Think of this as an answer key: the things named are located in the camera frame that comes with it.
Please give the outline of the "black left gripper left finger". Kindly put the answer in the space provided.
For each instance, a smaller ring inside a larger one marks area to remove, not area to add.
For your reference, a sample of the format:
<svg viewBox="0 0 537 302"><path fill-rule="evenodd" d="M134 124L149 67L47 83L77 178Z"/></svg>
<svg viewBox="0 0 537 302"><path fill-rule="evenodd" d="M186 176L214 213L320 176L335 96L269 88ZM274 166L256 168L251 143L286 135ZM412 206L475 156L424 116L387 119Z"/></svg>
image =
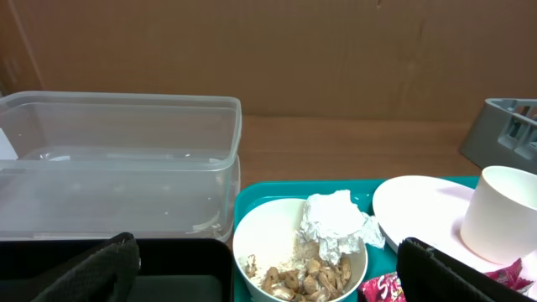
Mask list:
<svg viewBox="0 0 537 302"><path fill-rule="evenodd" d="M124 232L37 278L34 302L125 302L141 266L133 234Z"/></svg>

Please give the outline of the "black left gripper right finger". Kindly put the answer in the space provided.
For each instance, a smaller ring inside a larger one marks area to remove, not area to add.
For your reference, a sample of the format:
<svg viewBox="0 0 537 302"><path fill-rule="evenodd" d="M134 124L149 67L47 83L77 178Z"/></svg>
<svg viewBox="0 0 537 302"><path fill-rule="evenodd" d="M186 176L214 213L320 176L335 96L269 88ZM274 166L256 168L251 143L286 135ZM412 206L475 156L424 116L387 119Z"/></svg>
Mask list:
<svg viewBox="0 0 537 302"><path fill-rule="evenodd" d="M532 301L414 237L399 244L396 272L408 302Z"/></svg>

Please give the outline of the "red snack wrapper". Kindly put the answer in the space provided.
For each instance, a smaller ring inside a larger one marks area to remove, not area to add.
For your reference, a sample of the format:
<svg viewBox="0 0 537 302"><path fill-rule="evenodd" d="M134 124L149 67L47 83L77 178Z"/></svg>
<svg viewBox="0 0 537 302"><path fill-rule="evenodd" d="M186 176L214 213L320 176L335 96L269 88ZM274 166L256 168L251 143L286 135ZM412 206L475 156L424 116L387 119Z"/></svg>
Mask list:
<svg viewBox="0 0 537 302"><path fill-rule="evenodd" d="M519 258L510 266L493 272L487 272L490 279L507 286L521 294L526 294L533 286L534 281L520 276L523 268ZM359 301L367 302L406 302L401 281L396 272L386 273L370 279L358 286Z"/></svg>

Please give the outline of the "large white plate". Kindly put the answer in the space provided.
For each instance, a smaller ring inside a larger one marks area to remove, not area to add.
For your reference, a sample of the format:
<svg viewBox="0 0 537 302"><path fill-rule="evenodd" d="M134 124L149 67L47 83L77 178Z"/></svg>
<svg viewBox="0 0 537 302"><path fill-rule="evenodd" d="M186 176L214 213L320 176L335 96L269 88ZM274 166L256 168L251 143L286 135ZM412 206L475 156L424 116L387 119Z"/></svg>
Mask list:
<svg viewBox="0 0 537 302"><path fill-rule="evenodd" d="M407 237L444 252L480 272L509 264L492 263L461 239L461 223L475 188L429 176L406 175L382 183L373 194L373 210L394 247ZM536 250L521 258L523 274L536 275Z"/></svg>

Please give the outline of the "white paper cup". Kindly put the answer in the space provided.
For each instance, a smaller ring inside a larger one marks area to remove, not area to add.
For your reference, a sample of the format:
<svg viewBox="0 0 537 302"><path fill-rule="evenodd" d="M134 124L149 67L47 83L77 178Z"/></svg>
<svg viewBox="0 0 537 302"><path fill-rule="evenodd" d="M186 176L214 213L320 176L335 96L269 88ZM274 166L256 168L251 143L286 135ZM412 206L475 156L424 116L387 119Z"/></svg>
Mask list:
<svg viewBox="0 0 537 302"><path fill-rule="evenodd" d="M536 175L506 166L482 170L461 223L478 256L509 264L536 250Z"/></svg>

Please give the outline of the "white tissue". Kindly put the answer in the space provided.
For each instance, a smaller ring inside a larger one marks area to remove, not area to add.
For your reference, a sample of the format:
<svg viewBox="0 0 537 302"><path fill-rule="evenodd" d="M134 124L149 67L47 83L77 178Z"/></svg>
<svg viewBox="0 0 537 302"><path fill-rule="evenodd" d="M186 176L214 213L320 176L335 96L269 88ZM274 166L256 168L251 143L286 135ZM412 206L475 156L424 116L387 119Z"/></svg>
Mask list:
<svg viewBox="0 0 537 302"><path fill-rule="evenodd" d="M309 196L298 234L302 241L316 243L320 258L332 265L344 255L361 252L363 244L380 249L385 245L376 217L359 210L350 190Z"/></svg>

